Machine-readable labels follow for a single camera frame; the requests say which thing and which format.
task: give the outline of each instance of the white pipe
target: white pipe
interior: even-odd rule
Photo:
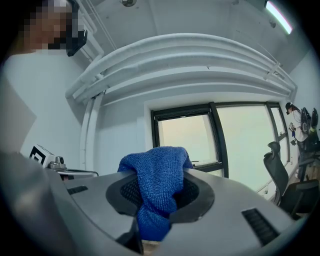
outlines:
[[[216,54],[219,53],[221,55],[226,55],[230,57],[235,57],[238,59],[242,59],[244,61],[251,62],[253,64],[257,64],[258,66],[261,66],[266,71],[270,70],[270,65],[266,65],[265,63],[259,61],[258,59],[255,59],[252,56],[246,56],[243,54],[240,54],[235,51],[230,51],[229,49],[224,48],[218,48],[218,47],[207,47],[207,46],[176,46],[176,47],[168,47],[158,50],[152,50],[147,51],[141,54],[134,55],[132,57],[129,57],[125,59],[124,61],[121,61],[108,69],[105,70],[104,75],[109,75],[117,70],[123,69],[126,66],[147,60],[147,59],[153,59],[157,58],[159,56],[164,55],[171,55],[171,54],[188,54],[188,53],[208,53],[208,54]]]
[[[102,74],[97,74],[95,77],[96,77],[98,80],[101,80],[101,79],[104,78],[104,76],[103,76]]]
[[[95,150],[95,135],[97,127],[97,119],[101,106],[101,101],[104,96],[104,93],[100,93],[94,99],[93,108],[91,111],[88,132],[86,137],[86,147],[85,147],[85,167],[87,171],[94,170],[94,150]]]
[[[89,48],[89,46],[87,44],[85,44],[84,46],[82,46],[82,48],[91,58],[91,62],[95,59],[96,55],[94,54],[94,52]]]
[[[86,143],[87,143],[87,133],[88,133],[88,124],[91,115],[91,111],[94,105],[94,99],[91,98],[86,105],[85,113],[83,116],[81,134],[80,134],[80,146],[79,146],[79,161],[80,169],[87,170],[86,168]]]
[[[80,51],[90,62],[92,62],[92,58],[88,55],[88,53],[83,48],[81,48]]]
[[[271,77],[274,72],[276,71],[276,69],[280,66],[280,62],[277,62],[271,69],[270,71],[268,71],[268,73],[265,74],[265,76],[263,77],[264,80],[269,79],[269,77]]]
[[[291,92],[290,96],[288,97],[288,99],[291,102],[294,102],[296,99],[296,95],[297,95],[297,91],[298,91],[298,86]]]
[[[87,39],[89,40],[89,42],[93,45],[93,47],[97,50],[99,55],[103,55],[105,54],[104,50],[102,49],[102,47],[100,46],[100,44],[97,42],[97,40],[95,39],[95,37],[93,36],[92,33],[90,33],[90,31],[88,31],[88,36]]]
[[[229,51],[236,51],[242,55],[254,56],[257,60],[269,66],[270,68],[275,64],[274,61],[270,60],[260,52],[242,43],[227,38],[196,33],[165,34],[142,39],[109,53],[100,61],[96,62],[95,65],[91,65],[89,68],[87,68],[67,90],[65,96],[67,98],[71,97],[71,95],[73,95],[85,83],[88,83],[90,79],[96,74],[105,71],[106,69],[116,65],[117,63],[126,60],[127,58],[158,49],[179,46],[204,46],[222,48]]]
[[[117,49],[117,46],[115,44],[115,42],[113,41],[112,37],[110,36],[105,24],[103,23],[103,21],[100,18],[100,15],[98,14],[96,8],[94,7],[94,5],[92,4],[92,2],[90,0],[86,0],[86,3],[89,5],[90,10],[92,11],[93,15],[96,18],[96,21],[99,23],[99,25],[102,28],[102,31],[104,32],[106,38],[109,40],[111,46],[113,47],[114,50]]]
[[[84,92],[76,98],[76,101],[81,102],[86,98],[91,98],[99,94],[107,88],[146,74],[175,68],[205,66],[235,69],[261,77],[266,74],[266,69],[257,64],[221,54],[203,52],[170,54],[146,59],[106,75],[103,79],[95,82],[89,88],[84,90]],[[288,84],[277,77],[270,77],[270,81],[274,81],[284,88],[289,87]]]
[[[102,104],[101,107],[109,106],[111,104],[118,103],[118,102],[121,102],[121,101],[125,101],[125,100],[128,100],[128,99],[139,97],[139,96],[144,96],[144,95],[153,94],[153,93],[160,93],[162,91],[174,90],[174,89],[179,89],[179,88],[188,88],[188,90],[187,90],[188,93],[187,94],[203,93],[204,91],[203,90],[199,90],[199,88],[200,87],[208,87],[210,89],[206,90],[204,93],[212,93],[213,92],[213,88],[214,88],[214,92],[215,93],[234,92],[234,93],[265,94],[265,95],[279,97],[279,98],[286,97],[286,95],[283,95],[283,94],[278,93],[278,92],[272,92],[272,91],[269,91],[267,89],[263,89],[261,87],[256,87],[256,85],[257,85],[257,83],[254,83],[254,84],[250,85],[250,84],[246,84],[246,83],[212,82],[212,81],[210,81],[210,82],[201,82],[201,83],[190,83],[190,84],[186,84],[184,82],[184,83],[182,83],[180,85],[174,85],[174,86],[171,86],[171,87],[152,89],[152,90],[148,90],[148,91],[144,91],[144,92],[139,92],[139,93],[136,93],[136,94],[131,94],[129,96],[121,97],[121,98],[118,98],[118,99],[110,99],[110,101],[107,100],[105,102],[102,102],[101,103]],[[245,88],[245,87],[250,88],[250,91],[243,90],[243,88]]]
[[[158,25],[158,19],[156,17],[156,12],[155,12],[156,8],[155,8],[154,0],[149,0],[148,2],[149,2],[151,14],[152,14],[153,22],[154,22],[155,32],[157,35],[160,35],[161,33]]]
[[[98,62],[99,60],[101,60],[102,57],[103,57],[102,54],[99,54],[98,56],[96,56],[96,57],[93,59],[93,61],[89,64],[89,66],[88,66],[87,68],[91,67],[91,66],[94,65],[96,62]]]
[[[94,21],[92,20],[92,18],[89,16],[86,8],[84,7],[84,5],[82,4],[81,0],[76,0],[79,4],[79,8],[81,10],[81,12],[83,13],[86,21],[90,24],[91,28],[93,29],[93,34],[95,34],[97,32],[97,27],[94,23]]]
[[[83,24],[86,27],[86,29],[88,31],[90,31],[91,33],[94,33],[94,29],[90,26],[89,22],[86,20],[86,18],[84,17],[83,14],[82,14],[82,21],[83,21]]]

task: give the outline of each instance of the black vent grille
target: black vent grille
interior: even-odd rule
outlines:
[[[173,198],[175,199],[177,209],[181,209],[194,200],[199,195],[199,188],[198,186],[187,180],[186,178],[183,179],[183,189],[180,193],[176,193],[173,195]]]
[[[143,200],[141,197],[137,178],[125,184],[124,186],[122,186],[120,189],[120,193],[125,199],[135,204],[138,210],[140,209],[140,207],[142,206]]]
[[[76,186],[76,187],[69,188],[69,189],[68,189],[68,193],[69,193],[70,195],[73,195],[73,194],[76,194],[76,193],[85,191],[85,190],[87,190],[87,189],[88,189],[88,188],[87,188],[86,186]]]
[[[242,215],[249,223],[262,246],[267,245],[279,235],[256,208],[245,210],[242,212]]]

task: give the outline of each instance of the black window frame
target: black window frame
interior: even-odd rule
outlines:
[[[151,129],[152,129],[152,143],[153,147],[160,146],[159,140],[159,127],[158,122],[170,119],[177,119],[181,117],[193,117],[193,116],[201,116],[208,115],[211,129],[215,141],[215,150],[217,161],[216,163],[209,163],[197,166],[196,169],[205,173],[221,170],[221,176],[225,178],[229,178],[229,165],[228,165],[228,152],[227,145],[225,141],[224,131],[222,128],[222,124],[219,118],[219,114],[217,108],[223,107],[244,107],[244,106],[265,106],[269,113],[271,124],[274,132],[274,138],[276,142],[280,142],[284,138],[286,138],[287,143],[287,161],[286,164],[290,162],[290,144],[289,144],[289,133],[286,129],[286,121],[284,118],[284,114],[282,112],[282,108],[278,102],[261,102],[261,101],[236,101],[236,102],[221,102],[215,103],[210,102],[207,104],[199,104],[199,105],[189,105],[175,108],[168,108],[164,110],[151,110]],[[272,113],[272,108],[278,108],[281,116],[282,124],[285,130],[285,133],[278,135],[278,129],[275,121],[275,117]]]
[[[151,111],[151,129],[153,147],[160,146],[159,139],[159,121],[177,119],[181,117],[194,117],[208,115],[212,135],[215,141],[215,151],[217,162],[199,165],[196,167],[198,171],[205,173],[221,170],[221,176],[229,177],[228,154],[222,125],[219,119],[217,108],[214,102],[207,104],[175,107],[158,111]]]
[[[271,118],[271,122],[272,122],[272,126],[273,126],[273,132],[274,132],[274,138],[275,141],[280,143],[280,141],[282,141],[283,139],[286,138],[286,148],[287,148],[287,158],[286,158],[286,164],[290,162],[290,141],[289,141],[289,133],[287,130],[287,125],[286,125],[286,120],[284,117],[284,113],[281,109],[281,106],[278,102],[266,102],[266,107],[268,109],[270,118]],[[278,129],[277,129],[277,125],[276,125],[276,121],[275,121],[275,117],[274,114],[272,113],[271,109],[278,109],[279,113],[280,113],[280,117],[282,120],[282,124],[284,127],[284,133],[281,135],[278,135]]]

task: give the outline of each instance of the chair armrest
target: chair armrest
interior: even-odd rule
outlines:
[[[301,167],[301,166],[306,166],[306,165],[308,165],[308,164],[313,163],[314,161],[315,161],[314,159],[304,160],[303,162],[299,163],[299,167]]]

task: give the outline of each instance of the white box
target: white box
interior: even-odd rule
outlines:
[[[56,161],[54,154],[38,144],[33,146],[29,157],[39,162],[43,168],[47,168],[50,162]]]

